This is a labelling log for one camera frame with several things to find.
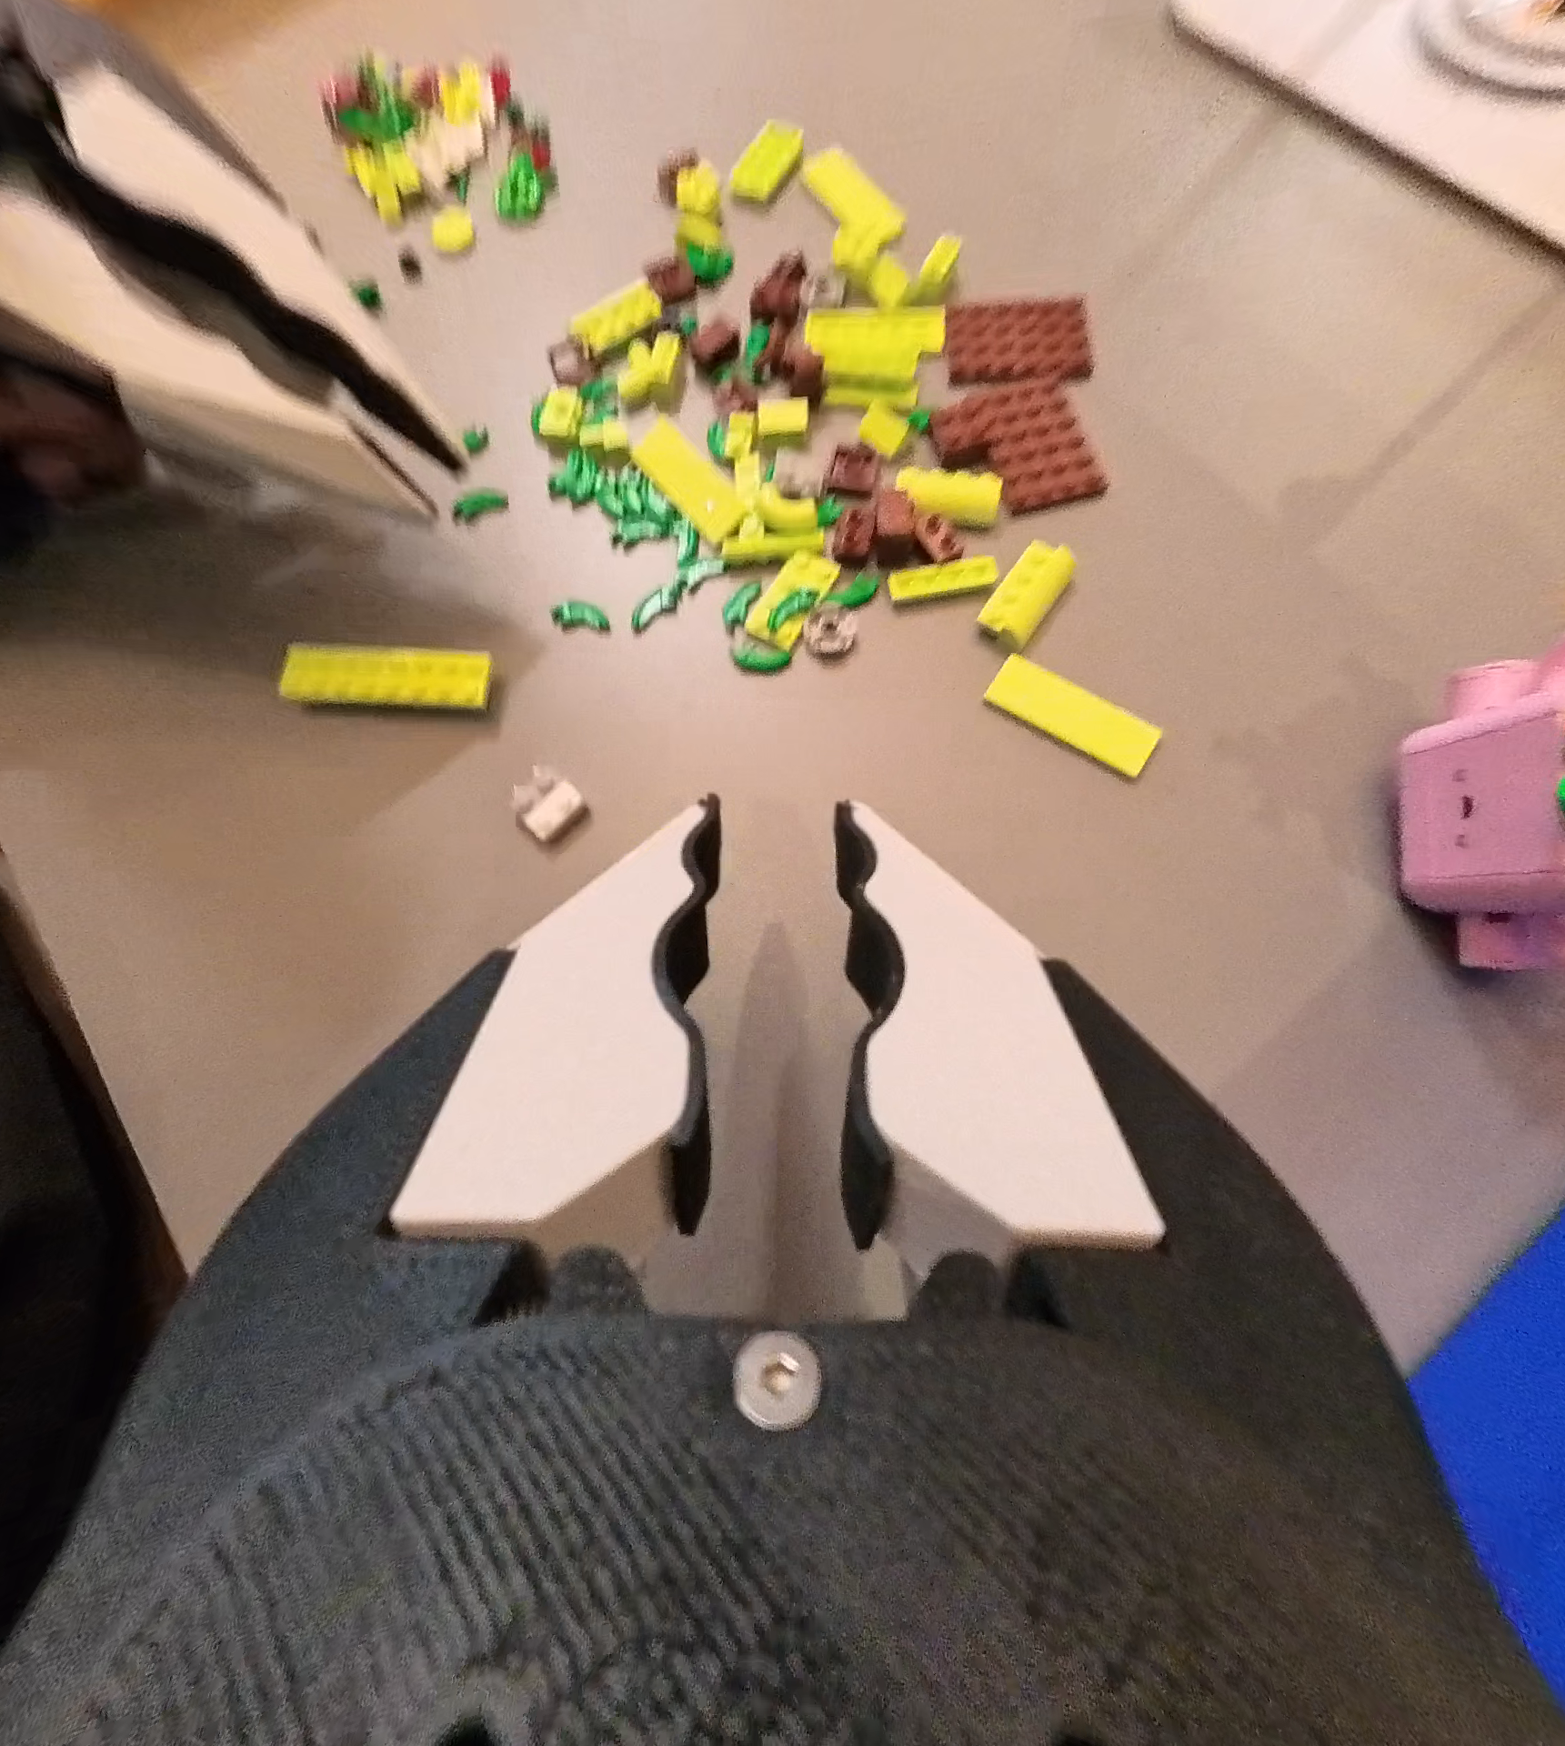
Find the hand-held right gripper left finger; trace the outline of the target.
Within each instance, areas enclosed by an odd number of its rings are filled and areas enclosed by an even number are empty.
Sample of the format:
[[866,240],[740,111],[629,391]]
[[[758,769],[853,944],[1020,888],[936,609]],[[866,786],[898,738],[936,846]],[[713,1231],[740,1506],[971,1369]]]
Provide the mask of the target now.
[[700,797],[518,937],[394,1200],[405,1239],[649,1253],[709,1188],[705,977],[720,875]]

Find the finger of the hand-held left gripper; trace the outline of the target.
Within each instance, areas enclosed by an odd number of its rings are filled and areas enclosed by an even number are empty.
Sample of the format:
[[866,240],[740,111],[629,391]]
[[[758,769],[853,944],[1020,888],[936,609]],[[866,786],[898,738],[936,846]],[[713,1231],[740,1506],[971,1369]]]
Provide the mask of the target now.
[[58,78],[50,102],[58,147],[45,175],[74,213],[190,295],[256,364],[463,473],[460,440],[378,316],[254,173],[101,65]]
[[63,215],[0,204],[0,355],[110,387],[159,456],[265,476],[409,520],[434,502],[329,389],[265,375],[112,266]]

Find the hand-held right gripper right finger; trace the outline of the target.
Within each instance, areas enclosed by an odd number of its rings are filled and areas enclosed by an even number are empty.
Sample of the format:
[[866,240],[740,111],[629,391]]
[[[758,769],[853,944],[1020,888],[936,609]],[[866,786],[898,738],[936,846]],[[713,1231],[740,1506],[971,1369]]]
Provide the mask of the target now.
[[838,1191],[858,1253],[1148,1251],[1166,1220],[1031,940],[867,804],[835,809],[844,977],[866,1020]]

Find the heap of small brick parts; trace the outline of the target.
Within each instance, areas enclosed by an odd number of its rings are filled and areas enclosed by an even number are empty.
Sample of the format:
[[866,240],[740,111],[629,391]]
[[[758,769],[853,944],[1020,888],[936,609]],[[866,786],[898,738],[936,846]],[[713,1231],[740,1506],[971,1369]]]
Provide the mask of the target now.
[[365,53],[321,78],[316,98],[349,180],[389,229],[465,207],[476,185],[498,222],[523,226],[556,193],[549,122],[518,96],[505,55]]

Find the light grey bracket brick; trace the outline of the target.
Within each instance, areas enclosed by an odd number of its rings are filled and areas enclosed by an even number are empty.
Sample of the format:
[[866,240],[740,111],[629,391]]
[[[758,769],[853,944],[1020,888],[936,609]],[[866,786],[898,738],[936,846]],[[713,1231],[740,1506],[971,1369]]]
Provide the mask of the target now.
[[509,808],[520,829],[542,848],[565,840],[589,817],[574,782],[540,764],[511,787]]

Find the lime long studded plate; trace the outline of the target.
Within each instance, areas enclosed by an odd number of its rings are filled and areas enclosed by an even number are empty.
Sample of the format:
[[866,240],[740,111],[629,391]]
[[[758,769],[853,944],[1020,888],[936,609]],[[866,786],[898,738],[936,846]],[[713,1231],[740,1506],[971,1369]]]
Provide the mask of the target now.
[[482,651],[292,642],[274,689],[303,707],[478,713],[491,682]]

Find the pile of mixed toy bricks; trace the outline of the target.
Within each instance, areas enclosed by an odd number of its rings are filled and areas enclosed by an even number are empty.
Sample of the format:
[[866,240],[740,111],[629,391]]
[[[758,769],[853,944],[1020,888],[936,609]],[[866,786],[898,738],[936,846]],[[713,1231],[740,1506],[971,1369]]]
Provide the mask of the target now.
[[907,266],[896,202],[780,122],[727,176],[673,153],[658,196],[671,251],[569,318],[531,406],[553,504],[598,513],[616,553],[669,549],[629,633],[714,582],[749,675],[844,658],[878,600],[989,597],[980,633],[1029,644],[1071,549],[1035,538],[998,566],[967,540],[1108,493],[1073,395],[1086,298],[958,298],[955,233]]

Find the person's left hand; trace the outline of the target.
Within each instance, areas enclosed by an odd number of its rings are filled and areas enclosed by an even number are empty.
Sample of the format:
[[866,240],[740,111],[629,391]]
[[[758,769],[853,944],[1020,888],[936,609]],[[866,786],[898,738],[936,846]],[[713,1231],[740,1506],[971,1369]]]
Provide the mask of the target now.
[[43,378],[0,373],[0,460],[59,506],[136,486],[138,433],[110,407]]

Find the lime smooth tile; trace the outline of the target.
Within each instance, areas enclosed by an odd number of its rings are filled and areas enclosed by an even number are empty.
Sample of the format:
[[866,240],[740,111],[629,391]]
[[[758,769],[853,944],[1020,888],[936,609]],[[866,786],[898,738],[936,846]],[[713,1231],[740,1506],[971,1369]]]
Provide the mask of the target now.
[[1129,780],[1142,775],[1162,737],[1158,726],[1017,653],[997,669],[982,702]]

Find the pink brick pot figure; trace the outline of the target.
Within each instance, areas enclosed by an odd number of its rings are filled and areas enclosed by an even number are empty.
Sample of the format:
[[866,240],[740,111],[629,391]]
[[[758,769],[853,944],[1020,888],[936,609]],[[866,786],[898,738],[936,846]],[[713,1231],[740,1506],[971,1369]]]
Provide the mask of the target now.
[[1468,666],[1397,764],[1399,880],[1466,971],[1565,975],[1565,633]]

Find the white lamp stand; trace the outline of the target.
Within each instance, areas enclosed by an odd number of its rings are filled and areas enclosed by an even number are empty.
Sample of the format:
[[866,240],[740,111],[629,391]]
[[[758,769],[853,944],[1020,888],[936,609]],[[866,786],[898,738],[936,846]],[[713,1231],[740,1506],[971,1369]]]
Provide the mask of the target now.
[[1188,38],[1565,256],[1565,4],[1175,2]]

